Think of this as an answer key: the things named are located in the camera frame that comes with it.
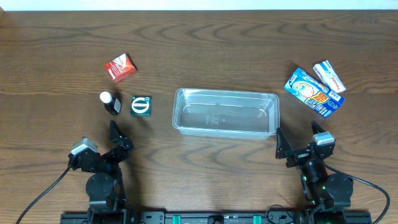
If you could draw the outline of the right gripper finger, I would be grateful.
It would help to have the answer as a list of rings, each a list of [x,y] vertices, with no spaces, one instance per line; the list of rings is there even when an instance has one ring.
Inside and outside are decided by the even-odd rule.
[[[275,150],[276,159],[284,159],[289,156],[289,152],[292,150],[287,138],[280,128],[276,129],[277,144]]]
[[[315,120],[311,122],[311,127],[313,134],[319,134],[325,132],[325,130]]]

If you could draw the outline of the blue cooling patch box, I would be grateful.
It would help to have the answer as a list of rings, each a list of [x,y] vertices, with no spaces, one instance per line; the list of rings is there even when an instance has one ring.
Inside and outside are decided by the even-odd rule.
[[[328,118],[345,102],[342,96],[301,68],[293,72],[284,89],[324,118]]]

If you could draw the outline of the white Panadol box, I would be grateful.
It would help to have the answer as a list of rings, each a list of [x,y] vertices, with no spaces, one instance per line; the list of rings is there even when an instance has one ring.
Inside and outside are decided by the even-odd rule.
[[[317,63],[313,66],[315,73],[318,75],[324,85],[328,86],[335,93],[342,93],[346,87],[334,71],[329,61]]]

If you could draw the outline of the red small box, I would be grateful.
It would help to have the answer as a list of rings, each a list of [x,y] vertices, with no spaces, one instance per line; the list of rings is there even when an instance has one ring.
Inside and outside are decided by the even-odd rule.
[[[137,72],[137,67],[128,53],[123,53],[112,61],[104,64],[104,68],[115,83]]]

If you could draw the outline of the clear plastic container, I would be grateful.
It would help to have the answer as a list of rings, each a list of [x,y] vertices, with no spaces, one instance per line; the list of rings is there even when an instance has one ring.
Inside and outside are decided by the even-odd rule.
[[[181,134],[267,139],[280,127],[279,97],[251,91],[180,88],[172,125]]]

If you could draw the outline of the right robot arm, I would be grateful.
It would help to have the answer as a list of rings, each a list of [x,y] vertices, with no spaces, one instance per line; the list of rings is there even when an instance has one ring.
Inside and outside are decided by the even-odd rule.
[[[277,128],[275,157],[286,159],[286,167],[301,171],[303,192],[312,206],[296,212],[294,223],[346,223],[344,209],[351,206],[353,181],[343,174],[329,174],[324,160],[333,154],[336,140],[312,121],[312,142],[293,150],[281,128]]]

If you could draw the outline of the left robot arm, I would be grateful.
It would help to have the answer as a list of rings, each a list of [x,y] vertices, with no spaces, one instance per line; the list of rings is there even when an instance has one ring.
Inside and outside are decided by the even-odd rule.
[[[86,137],[76,143],[69,153],[68,167],[92,173],[86,183],[89,209],[86,218],[71,217],[79,223],[132,223],[126,208],[126,194],[119,163],[129,158],[133,142],[115,121],[109,123],[109,141],[115,147],[100,154],[95,143]]]

